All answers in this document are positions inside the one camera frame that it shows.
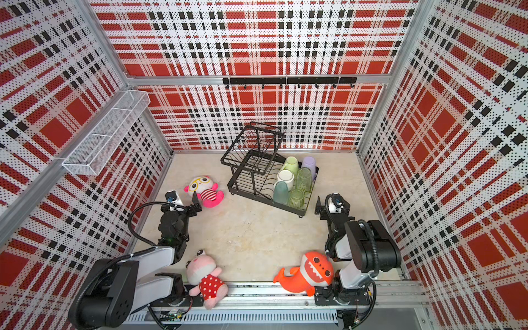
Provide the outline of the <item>white mug red interior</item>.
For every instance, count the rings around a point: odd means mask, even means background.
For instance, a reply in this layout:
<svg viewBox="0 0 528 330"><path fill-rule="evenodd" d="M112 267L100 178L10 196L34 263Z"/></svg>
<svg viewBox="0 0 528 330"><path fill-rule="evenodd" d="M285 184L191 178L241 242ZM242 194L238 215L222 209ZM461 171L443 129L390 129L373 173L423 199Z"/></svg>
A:
<svg viewBox="0 0 528 330"><path fill-rule="evenodd" d="M295 176L294 176L294 173L292 173L290 170L287 170L287 169L280 170L277 173L276 177L277 177L276 184L278 184L279 182L284 182L287 186L288 191L291 191L294 188Z"/></svg>

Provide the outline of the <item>white mug green handle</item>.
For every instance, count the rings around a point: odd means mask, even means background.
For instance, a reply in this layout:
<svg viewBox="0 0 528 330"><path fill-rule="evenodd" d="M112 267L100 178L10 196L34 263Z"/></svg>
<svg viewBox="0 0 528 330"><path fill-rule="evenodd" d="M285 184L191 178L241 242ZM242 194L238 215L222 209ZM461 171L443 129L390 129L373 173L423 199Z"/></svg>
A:
<svg viewBox="0 0 528 330"><path fill-rule="evenodd" d="M294 175L294 177L297 176L298 169L299 169L298 160L294 156L290 156L290 157L286 158L283 166L281 167L282 171L283 170L288 170L289 172L291 172Z"/></svg>

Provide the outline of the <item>lavender plastic cup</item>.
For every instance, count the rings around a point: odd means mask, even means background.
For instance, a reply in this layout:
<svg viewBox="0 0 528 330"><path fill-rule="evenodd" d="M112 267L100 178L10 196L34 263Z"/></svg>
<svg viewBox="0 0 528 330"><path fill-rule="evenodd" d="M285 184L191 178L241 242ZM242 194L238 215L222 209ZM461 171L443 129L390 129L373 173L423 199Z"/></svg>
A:
<svg viewBox="0 0 528 330"><path fill-rule="evenodd" d="M314 181L316 178L316 160L311 156L305 157L302 161L302 168L306 168L311 171L312 181Z"/></svg>

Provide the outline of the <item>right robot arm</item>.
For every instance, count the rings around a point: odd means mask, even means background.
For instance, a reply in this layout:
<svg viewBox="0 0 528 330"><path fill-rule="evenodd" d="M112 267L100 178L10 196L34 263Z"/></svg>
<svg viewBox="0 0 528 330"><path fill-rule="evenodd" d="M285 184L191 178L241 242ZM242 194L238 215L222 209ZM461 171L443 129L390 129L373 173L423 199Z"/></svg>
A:
<svg viewBox="0 0 528 330"><path fill-rule="evenodd" d="M367 306L375 296L373 286L382 272L399 268L402 256L396 242L379 220L357 220L350 204L338 193L317 199L314 213L327 222L325 254L348 265L333 275L328 287L316 290L318 306Z"/></svg>

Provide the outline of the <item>tall green glass cup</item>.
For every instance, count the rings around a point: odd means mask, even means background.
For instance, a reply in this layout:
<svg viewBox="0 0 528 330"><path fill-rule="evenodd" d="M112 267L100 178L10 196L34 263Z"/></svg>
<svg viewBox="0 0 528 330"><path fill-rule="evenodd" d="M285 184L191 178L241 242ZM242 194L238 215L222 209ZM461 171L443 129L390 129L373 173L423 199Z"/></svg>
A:
<svg viewBox="0 0 528 330"><path fill-rule="evenodd" d="M296 179L296 189L302 193L307 193L312 187L312 171L309 168L302 167L298 170Z"/></svg>

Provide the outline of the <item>teal glass cup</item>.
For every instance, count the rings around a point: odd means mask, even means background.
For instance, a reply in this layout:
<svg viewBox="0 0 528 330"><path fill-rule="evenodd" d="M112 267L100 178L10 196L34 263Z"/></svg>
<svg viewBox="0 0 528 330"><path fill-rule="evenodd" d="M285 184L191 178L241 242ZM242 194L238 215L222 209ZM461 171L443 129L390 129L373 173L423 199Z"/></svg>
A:
<svg viewBox="0 0 528 330"><path fill-rule="evenodd" d="M288 205L290 199L290 191L288 185L284 181L278 181L274 185L273 200L275 203Z"/></svg>

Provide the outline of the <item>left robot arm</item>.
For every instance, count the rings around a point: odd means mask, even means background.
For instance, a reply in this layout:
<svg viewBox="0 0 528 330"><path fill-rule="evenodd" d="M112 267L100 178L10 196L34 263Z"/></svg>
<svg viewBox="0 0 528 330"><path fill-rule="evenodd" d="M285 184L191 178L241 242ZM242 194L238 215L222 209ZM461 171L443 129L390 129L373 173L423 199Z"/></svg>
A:
<svg viewBox="0 0 528 330"><path fill-rule="evenodd" d="M164 272L184 256L189 241L189 219L202 211L196 193L192 204L184 206L176 191L159 202L162 218L157 243L131 234L148 248L117 258L102 258L93 264L68 312L76 329L116 328L133 313L154 303L182 303L188 293L182 275Z"/></svg>

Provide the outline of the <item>short green glass cup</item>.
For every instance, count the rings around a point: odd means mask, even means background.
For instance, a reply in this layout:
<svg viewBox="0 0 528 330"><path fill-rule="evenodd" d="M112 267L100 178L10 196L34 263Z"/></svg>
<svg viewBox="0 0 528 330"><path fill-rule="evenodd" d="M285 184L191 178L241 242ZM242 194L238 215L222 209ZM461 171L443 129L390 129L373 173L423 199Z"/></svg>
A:
<svg viewBox="0 0 528 330"><path fill-rule="evenodd" d="M302 210L305 203L305 192L301 189L295 188L290 192L288 206L298 210Z"/></svg>

